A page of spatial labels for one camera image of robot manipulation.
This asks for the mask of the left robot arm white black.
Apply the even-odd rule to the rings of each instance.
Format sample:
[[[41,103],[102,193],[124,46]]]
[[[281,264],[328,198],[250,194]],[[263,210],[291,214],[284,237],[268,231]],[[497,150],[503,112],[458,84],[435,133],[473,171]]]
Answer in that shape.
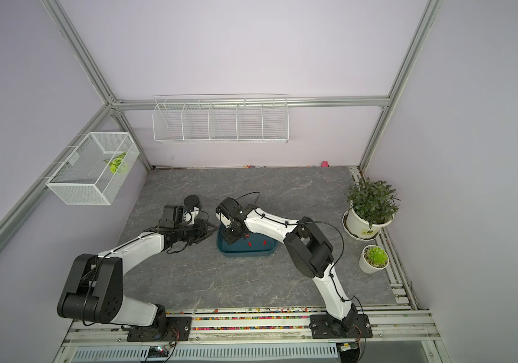
[[[198,244],[218,227],[202,219],[177,228],[148,228],[138,237],[99,254],[78,256],[66,279],[57,314],[85,325],[113,324],[142,328],[165,325],[165,308],[124,295],[124,276],[144,260],[171,252],[173,244]]]

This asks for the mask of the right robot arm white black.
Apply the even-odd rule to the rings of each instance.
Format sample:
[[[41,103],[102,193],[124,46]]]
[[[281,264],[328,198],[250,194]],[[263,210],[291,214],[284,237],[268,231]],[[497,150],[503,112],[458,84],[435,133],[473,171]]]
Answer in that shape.
[[[346,296],[336,272],[333,246],[315,221],[284,219],[252,207],[231,211],[218,207],[216,217],[229,242],[254,233],[284,244],[296,269],[315,283],[328,315],[345,325],[357,320],[357,307]]]

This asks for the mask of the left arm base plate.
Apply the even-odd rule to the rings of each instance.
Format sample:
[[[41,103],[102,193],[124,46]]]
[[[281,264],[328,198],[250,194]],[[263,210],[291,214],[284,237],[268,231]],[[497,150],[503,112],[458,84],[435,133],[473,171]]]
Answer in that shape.
[[[133,326],[127,333],[127,342],[182,342],[189,340],[192,318],[190,316],[164,317],[158,325],[151,327]]]

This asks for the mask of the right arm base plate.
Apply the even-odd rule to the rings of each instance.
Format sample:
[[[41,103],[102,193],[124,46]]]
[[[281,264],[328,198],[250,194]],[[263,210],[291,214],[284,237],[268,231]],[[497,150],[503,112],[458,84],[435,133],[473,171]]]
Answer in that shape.
[[[362,313],[343,321],[329,315],[312,315],[308,327],[313,339],[363,340],[373,337],[369,317]]]

